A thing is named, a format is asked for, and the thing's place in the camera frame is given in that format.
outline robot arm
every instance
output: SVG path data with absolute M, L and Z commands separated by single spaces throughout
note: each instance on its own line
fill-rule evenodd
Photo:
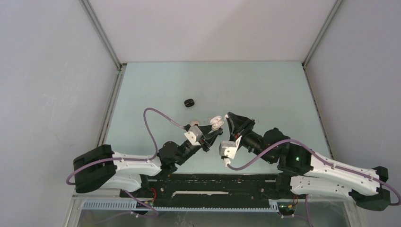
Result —
M 247 117 L 229 112 L 226 119 L 230 141 L 221 142 L 219 148 L 226 166 L 234 158 L 229 154 L 236 153 L 242 146 L 259 155 L 277 142 L 290 140 L 277 128 L 267 131 L 262 137 L 253 131 L 255 121 Z M 278 170 L 283 173 L 278 175 L 277 185 L 282 193 L 343 197 L 355 200 L 358 206 L 368 210 L 384 210 L 390 205 L 390 192 L 373 180 L 375 178 L 387 181 L 388 171 L 384 167 L 357 168 L 309 152 L 304 147 L 290 142 L 272 148 L 261 158 L 269 164 L 279 163 Z
M 198 150 L 209 151 L 217 136 L 223 133 L 221 126 L 186 125 L 184 129 L 188 139 L 181 145 L 166 142 L 154 158 L 114 152 L 110 145 L 99 146 L 74 159 L 74 170 L 105 158 L 110 161 L 92 165 L 75 174 L 75 190 L 87 193 L 111 188 L 134 192 L 146 184 L 146 176 L 165 177 L 177 170 L 175 164 L 182 165 Z

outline white wall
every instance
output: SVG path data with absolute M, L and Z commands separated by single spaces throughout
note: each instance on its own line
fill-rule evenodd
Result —
M 61 226 L 116 68 L 78 0 L 0 1 L 0 225 Z
M 91 0 L 121 62 L 303 61 L 335 0 Z
M 384 166 L 401 191 L 401 1 L 345 1 L 308 76 L 334 156 Z M 365 211 L 370 226 L 399 226 L 401 207 Z

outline white fingertip pad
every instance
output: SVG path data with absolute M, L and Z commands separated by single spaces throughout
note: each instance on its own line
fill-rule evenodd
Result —
M 219 121 L 221 121 L 221 116 L 215 116 L 210 120 L 210 124 L 215 124 Z
M 223 127 L 224 121 L 222 120 L 221 116 L 216 116 L 210 120 L 210 124 L 212 125 L 212 130 L 216 131 L 217 129 Z
M 224 158 L 224 166 L 227 167 L 228 164 L 231 164 L 231 160 L 229 158 Z

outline light blue table surface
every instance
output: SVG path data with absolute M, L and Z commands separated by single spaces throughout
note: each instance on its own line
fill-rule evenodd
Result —
M 192 98 L 195 106 L 186 108 Z M 129 63 L 106 137 L 114 151 L 151 155 L 155 152 L 143 122 L 143 110 L 156 108 L 181 125 L 209 124 L 227 112 L 253 118 L 254 131 L 263 135 L 274 127 L 314 151 L 330 157 L 312 96 L 300 62 L 166 62 Z M 183 143 L 183 130 L 154 112 L 149 127 L 160 148 L 167 141 Z M 218 154 L 228 140 L 228 126 L 209 152 L 198 151 L 178 167 L 177 173 L 278 173 L 277 164 L 263 160 L 242 171 L 224 167 Z M 255 155 L 239 149 L 233 166 L 242 166 Z

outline red wire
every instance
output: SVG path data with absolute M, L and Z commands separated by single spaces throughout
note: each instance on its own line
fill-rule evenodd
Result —
M 298 205 L 298 195 L 294 195 L 294 198 L 293 198 L 293 200 L 292 200 L 292 205 L 294 205 L 294 206 L 296 206 L 296 205 Z
M 156 199 L 156 196 L 157 196 L 157 193 L 156 193 L 156 189 L 154 189 L 154 188 L 150 188 L 150 190 L 152 190 L 153 191 L 153 193 L 155 194 L 154 196 L 153 196 L 153 202 L 155 201 L 155 199 Z

